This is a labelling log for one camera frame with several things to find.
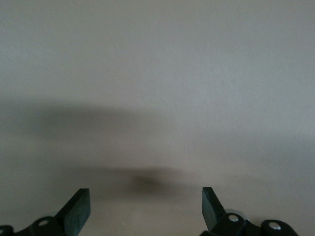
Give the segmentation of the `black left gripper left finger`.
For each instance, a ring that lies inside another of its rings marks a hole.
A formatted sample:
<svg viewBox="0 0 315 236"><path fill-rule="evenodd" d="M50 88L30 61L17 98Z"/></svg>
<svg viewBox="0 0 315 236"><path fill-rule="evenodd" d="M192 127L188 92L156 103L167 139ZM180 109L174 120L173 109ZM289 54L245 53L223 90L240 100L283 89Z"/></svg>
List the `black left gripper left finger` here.
<svg viewBox="0 0 315 236"><path fill-rule="evenodd" d="M80 188L55 216L37 219L15 236L77 236L91 214L90 191Z"/></svg>

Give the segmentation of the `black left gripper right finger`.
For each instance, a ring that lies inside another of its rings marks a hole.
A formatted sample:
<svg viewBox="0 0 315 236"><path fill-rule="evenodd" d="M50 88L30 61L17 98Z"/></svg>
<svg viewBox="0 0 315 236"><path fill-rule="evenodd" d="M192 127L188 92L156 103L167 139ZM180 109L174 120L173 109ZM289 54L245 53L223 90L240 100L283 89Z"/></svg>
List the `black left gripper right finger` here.
<svg viewBox="0 0 315 236"><path fill-rule="evenodd" d="M207 236L242 236L246 221L237 211L226 211L213 188L202 188L202 215Z"/></svg>

